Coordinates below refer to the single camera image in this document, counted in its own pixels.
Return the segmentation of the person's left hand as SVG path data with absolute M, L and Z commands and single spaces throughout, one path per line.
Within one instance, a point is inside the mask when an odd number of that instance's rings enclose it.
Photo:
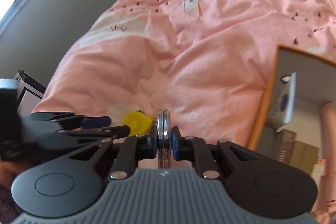
M 5 189 L 10 189 L 13 180 L 20 173 L 31 168 L 34 163 L 30 161 L 1 161 L 0 162 L 0 184 Z

